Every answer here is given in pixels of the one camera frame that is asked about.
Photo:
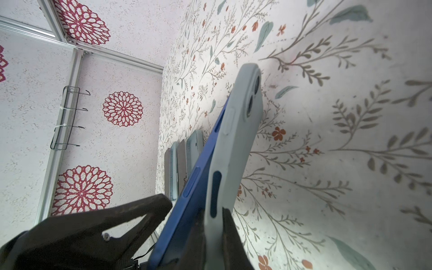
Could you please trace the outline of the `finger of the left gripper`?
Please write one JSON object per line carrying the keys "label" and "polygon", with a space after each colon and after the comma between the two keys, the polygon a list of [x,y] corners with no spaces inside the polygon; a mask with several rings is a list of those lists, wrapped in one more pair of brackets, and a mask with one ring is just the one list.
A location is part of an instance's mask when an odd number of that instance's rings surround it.
{"label": "finger of the left gripper", "polygon": [[163,194],[53,216],[1,247],[3,270],[122,270],[172,209]]}

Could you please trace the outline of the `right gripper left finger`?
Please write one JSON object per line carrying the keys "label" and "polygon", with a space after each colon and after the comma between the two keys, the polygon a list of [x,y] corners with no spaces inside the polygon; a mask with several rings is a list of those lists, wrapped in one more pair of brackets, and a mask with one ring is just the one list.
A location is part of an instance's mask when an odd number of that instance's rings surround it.
{"label": "right gripper left finger", "polygon": [[204,270],[206,238],[204,233],[204,210],[196,215],[187,237],[170,244],[165,255],[166,270]]}

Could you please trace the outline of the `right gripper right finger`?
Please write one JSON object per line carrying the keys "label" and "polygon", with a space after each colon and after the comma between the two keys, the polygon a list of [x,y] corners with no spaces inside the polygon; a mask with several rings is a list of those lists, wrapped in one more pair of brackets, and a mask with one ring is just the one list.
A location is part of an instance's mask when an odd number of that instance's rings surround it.
{"label": "right gripper right finger", "polygon": [[223,208],[223,261],[226,270],[254,270],[229,209]]}

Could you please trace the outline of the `blue bare phone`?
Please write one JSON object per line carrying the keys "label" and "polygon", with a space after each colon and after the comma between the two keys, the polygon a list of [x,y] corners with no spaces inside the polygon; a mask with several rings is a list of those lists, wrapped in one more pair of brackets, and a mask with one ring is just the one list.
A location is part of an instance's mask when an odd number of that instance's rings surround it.
{"label": "blue bare phone", "polygon": [[189,176],[148,260],[147,268],[158,267],[181,257],[187,239],[200,210],[205,208],[209,167],[226,110],[223,107],[203,151]]}

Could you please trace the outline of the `grey phone case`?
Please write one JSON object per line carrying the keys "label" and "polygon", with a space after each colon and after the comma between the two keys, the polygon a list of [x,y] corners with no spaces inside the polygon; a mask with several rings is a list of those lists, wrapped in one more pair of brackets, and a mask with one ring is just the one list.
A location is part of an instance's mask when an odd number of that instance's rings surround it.
{"label": "grey phone case", "polygon": [[203,133],[195,130],[186,141],[187,174],[191,174],[204,147]]}
{"label": "grey phone case", "polygon": [[177,168],[177,149],[178,142],[174,142],[170,148],[170,195],[171,200],[178,199],[178,168]]}
{"label": "grey phone case", "polygon": [[237,75],[209,168],[204,215],[207,270],[223,270],[223,210],[233,210],[237,191],[263,115],[261,70],[244,64]]}

